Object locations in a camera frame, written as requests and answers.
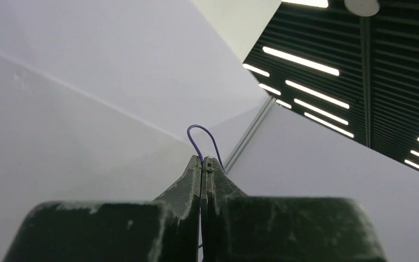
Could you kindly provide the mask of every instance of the ceiling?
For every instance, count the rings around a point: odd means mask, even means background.
[[[419,0],[380,0],[380,11],[372,17],[350,13],[343,1],[328,2],[328,8],[281,4],[245,64],[268,72],[269,77],[253,75],[280,91],[281,95],[268,93],[291,105],[292,111],[327,121],[352,133],[356,142],[419,171]],[[339,75],[274,56],[263,47],[338,69]],[[285,80],[349,108],[293,88]]]

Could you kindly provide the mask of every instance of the purple wire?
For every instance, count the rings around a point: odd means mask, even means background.
[[[212,135],[212,134],[211,134],[211,132],[210,132],[208,129],[206,129],[205,127],[203,127],[203,126],[201,126],[201,125],[199,125],[199,124],[193,124],[193,125],[191,125],[189,128],[187,128],[187,136],[189,137],[190,142],[191,142],[191,143],[192,143],[192,145],[194,146],[194,148],[195,148],[195,150],[196,150],[196,153],[198,154],[198,157],[200,158],[200,162],[201,162],[201,164],[203,164],[203,155],[201,154],[200,149],[198,148],[198,146],[196,145],[196,143],[195,143],[194,139],[192,138],[192,135],[190,134],[190,130],[191,130],[192,128],[194,128],[194,127],[196,127],[196,128],[200,128],[200,129],[202,129],[203,131],[205,131],[205,132],[209,135],[209,137],[211,138],[211,140],[213,140],[213,145],[214,145],[214,149],[216,150],[216,154],[217,154],[217,156],[218,156],[219,164],[221,165],[221,168],[222,168],[222,169],[224,170],[224,172],[225,172],[225,169],[224,169],[224,166],[223,166],[223,162],[222,162],[222,160],[221,160],[221,156],[219,155],[218,145],[216,145],[216,141],[215,141],[215,139],[214,139],[213,135]]]

